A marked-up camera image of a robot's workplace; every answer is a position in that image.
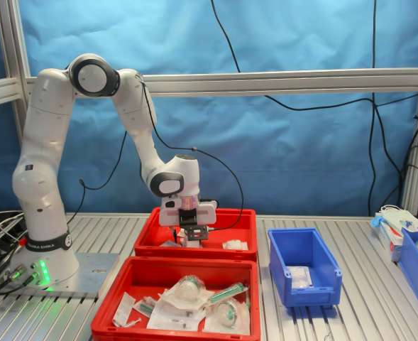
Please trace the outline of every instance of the green led light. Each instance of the green led light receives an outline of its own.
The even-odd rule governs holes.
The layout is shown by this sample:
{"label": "green led light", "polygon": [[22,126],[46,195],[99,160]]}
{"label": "green led light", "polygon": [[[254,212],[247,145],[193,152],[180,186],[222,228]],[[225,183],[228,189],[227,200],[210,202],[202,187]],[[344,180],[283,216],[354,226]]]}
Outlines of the green led light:
{"label": "green led light", "polygon": [[44,282],[42,282],[42,284],[44,284],[44,285],[49,284],[51,282],[51,278],[48,275],[48,269],[46,268],[45,261],[43,261],[41,259],[40,260],[40,265],[41,265],[41,271],[43,273],[43,276],[45,277],[45,280],[44,280]]}

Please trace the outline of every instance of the aluminum frame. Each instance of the aluminum frame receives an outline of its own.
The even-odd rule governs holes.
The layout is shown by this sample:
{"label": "aluminum frame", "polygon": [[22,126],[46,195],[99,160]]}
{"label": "aluminum frame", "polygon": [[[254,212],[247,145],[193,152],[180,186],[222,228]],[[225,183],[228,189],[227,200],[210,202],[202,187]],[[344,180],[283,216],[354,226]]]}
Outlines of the aluminum frame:
{"label": "aluminum frame", "polygon": [[[18,0],[0,0],[0,39],[7,78],[0,80],[0,103],[12,101],[21,141],[31,77]],[[153,97],[258,96],[264,94],[322,94],[343,92],[418,92],[417,68],[302,70],[201,75],[145,75]],[[418,166],[418,148],[410,158]],[[410,169],[402,204],[418,210],[418,170]]]}

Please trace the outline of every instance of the face mask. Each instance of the face mask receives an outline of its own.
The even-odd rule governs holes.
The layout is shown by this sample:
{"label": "face mask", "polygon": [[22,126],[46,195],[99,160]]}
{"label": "face mask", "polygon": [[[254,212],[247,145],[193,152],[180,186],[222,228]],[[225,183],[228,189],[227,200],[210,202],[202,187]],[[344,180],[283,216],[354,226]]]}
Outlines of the face mask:
{"label": "face mask", "polygon": [[203,332],[250,335],[250,312],[245,303],[230,298],[206,308]]}
{"label": "face mask", "polygon": [[199,310],[213,294],[196,276],[185,276],[161,298],[179,309]]}
{"label": "face mask", "polygon": [[384,206],[380,211],[387,223],[397,231],[401,232],[401,229],[405,228],[409,232],[418,232],[418,219],[409,211],[393,206]]}

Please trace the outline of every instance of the transparent plastic bag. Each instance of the transparent plastic bag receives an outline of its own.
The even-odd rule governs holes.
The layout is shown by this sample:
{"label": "transparent plastic bag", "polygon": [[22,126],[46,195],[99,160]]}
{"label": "transparent plastic bag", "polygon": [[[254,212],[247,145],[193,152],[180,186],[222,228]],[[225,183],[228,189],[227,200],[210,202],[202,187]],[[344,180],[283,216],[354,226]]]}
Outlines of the transparent plastic bag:
{"label": "transparent plastic bag", "polygon": [[245,303],[230,298],[211,305],[206,311],[203,332],[250,335],[250,311]]}

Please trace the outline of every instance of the red plastic bin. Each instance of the red plastic bin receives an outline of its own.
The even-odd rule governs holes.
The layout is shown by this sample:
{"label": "red plastic bin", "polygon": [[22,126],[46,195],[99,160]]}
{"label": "red plastic bin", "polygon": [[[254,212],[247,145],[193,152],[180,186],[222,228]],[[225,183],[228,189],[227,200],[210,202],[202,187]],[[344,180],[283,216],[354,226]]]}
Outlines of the red plastic bin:
{"label": "red plastic bin", "polygon": [[[210,227],[227,227],[233,224],[238,217],[240,210],[219,208],[216,210],[216,222]],[[176,258],[204,258],[204,259],[243,259],[256,260],[258,243],[256,238],[256,213],[253,210],[243,210],[242,216],[237,224],[230,229],[209,232],[208,240],[203,240],[202,248],[188,247],[160,247],[163,240],[158,240],[160,232],[168,232],[168,227],[158,224],[160,208],[155,208],[145,222],[143,230],[135,243],[136,256],[176,257]],[[223,244],[228,240],[240,239],[248,244],[248,251],[225,250]]]}
{"label": "red plastic bin", "polygon": [[[147,329],[148,318],[136,310],[132,310],[128,321],[141,321],[131,328],[118,328],[112,323],[114,313],[119,306],[123,293],[139,301],[143,296],[158,299],[162,293],[176,284],[183,276],[195,275],[204,281],[207,290],[219,291],[235,282],[242,282],[250,286],[246,293],[250,295],[251,335],[227,335],[212,332],[202,332],[205,319],[199,324],[197,332],[176,330]],[[235,296],[244,302],[246,294]],[[103,300],[92,324],[94,341],[150,341],[150,340],[187,340],[187,341],[217,341],[217,340],[260,340],[260,316],[258,293],[258,270],[252,261],[206,260],[206,259],[174,259],[162,257],[130,257],[125,260],[116,280]]]}

